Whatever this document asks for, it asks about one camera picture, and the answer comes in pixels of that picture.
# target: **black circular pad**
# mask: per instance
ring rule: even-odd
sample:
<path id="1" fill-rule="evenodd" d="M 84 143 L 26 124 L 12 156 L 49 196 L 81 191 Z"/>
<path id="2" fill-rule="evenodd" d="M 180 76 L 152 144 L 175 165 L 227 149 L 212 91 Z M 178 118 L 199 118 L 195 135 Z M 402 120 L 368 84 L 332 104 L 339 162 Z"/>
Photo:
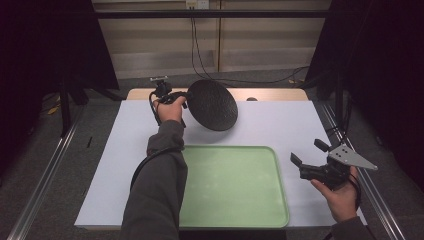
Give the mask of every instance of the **black circular pad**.
<path id="1" fill-rule="evenodd" d="M 214 131 L 230 129 L 237 121 L 238 109 L 231 93 L 212 80 L 199 80 L 188 89 L 188 109 L 204 127 Z"/>

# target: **white paper sheet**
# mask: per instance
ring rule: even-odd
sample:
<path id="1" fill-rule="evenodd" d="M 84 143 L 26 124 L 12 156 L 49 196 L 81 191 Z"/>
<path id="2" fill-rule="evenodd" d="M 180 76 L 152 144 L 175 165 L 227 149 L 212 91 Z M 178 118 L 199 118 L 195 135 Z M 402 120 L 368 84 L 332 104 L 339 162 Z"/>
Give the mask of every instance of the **white paper sheet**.
<path id="1" fill-rule="evenodd" d="M 295 153 L 305 164 L 320 166 L 327 154 L 316 148 L 316 138 L 329 143 L 310 101 L 237 102 L 236 125 L 225 132 L 201 126 L 183 111 L 187 125 L 185 144 L 269 146 L 277 154 L 288 201 L 287 227 L 330 226 L 331 217 L 323 196 L 290 161 Z M 157 123 L 148 101 L 123 101 L 97 167 L 86 199 L 75 222 L 86 229 L 119 229 L 134 170 L 146 156 L 148 138 L 157 133 Z M 362 212 L 358 214 L 366 223 Z"/>

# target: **light green tray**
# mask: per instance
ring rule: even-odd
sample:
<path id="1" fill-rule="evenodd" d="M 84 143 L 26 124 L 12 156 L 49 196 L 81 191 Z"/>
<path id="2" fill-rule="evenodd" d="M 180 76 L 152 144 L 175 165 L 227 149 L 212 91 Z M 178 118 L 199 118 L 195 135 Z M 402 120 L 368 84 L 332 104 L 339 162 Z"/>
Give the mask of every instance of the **light green tray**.
<path id="1" fill-rule="evenodd" d="M 282 228 L 289 221 L 274 151 L 262 146 L 186 146 L 180 227 Z"/>

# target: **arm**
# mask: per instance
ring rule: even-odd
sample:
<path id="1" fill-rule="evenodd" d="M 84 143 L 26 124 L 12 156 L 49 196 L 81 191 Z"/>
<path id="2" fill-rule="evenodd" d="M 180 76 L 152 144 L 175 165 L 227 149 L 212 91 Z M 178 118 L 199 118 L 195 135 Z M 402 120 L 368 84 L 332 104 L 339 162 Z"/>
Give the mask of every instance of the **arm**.
<path id="1" fill-rule="evenodd" d="M 355 182 L 358 171 L 355 167 L 351 167 L 350 171 L 355 177 L 351 177 L 351 180 Z M 356 190 L 351 183 L 347 182 L 344 186 L 334 191 L 331 191 L 327 186 L 315 179 L 311 183 L 327 199 L 331 214 L 337 222 L 331 227 L 334 239 L 372 239 L 371 234 L 356 214 Z"/>
<path id="2" fill-rule="evenodd" d="M 168 111 L 172 105 L 160 105 Z M 147 152 L 184 146 L 180 112 L 159 116 L 163 123 L 149 139 Z M 187 165 L 181 152 L 161 154 L 140 171 L 124 211 L 120 239 L 178 239 L 179 212 L 187 179 Z"/>

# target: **wooden table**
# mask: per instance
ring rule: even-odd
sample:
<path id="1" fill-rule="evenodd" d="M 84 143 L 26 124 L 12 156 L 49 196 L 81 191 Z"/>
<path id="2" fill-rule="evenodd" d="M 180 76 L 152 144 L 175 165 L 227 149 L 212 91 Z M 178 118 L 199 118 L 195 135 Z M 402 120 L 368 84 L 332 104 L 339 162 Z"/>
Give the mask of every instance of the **wooden table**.
<path id="1" fill-rule="evenodd" d="M 308 101 L 306 93 L 297 88 L 227 88 L 236 101 L 246 101 L 249 97 L 258 101 Z M 127 100 L 148 100 L 154 88 L 135 88 L 127 96 Z M 187 88 L 174 88 L 173 92 L 186 92 Z"/>

